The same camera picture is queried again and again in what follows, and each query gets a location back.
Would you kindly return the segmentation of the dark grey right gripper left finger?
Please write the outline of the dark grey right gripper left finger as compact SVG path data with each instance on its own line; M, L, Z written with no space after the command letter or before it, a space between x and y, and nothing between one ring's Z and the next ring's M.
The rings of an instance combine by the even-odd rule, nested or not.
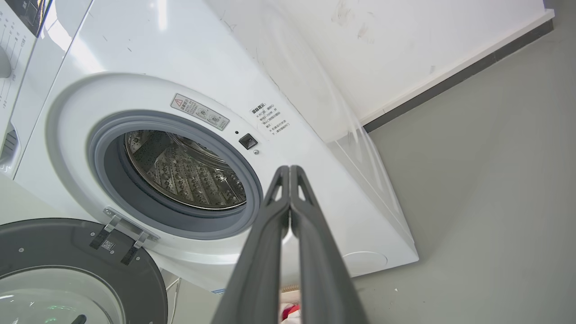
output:
M288 227L289 167L281 166L261 203L213 324L277 324L280 259Z

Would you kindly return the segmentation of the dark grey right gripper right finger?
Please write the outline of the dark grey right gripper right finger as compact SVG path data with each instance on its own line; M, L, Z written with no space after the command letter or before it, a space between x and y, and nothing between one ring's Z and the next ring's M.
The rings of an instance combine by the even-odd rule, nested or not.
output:
M304 324L366 324L368 316L315 193L300 166L291 166L292 231L300 244Z

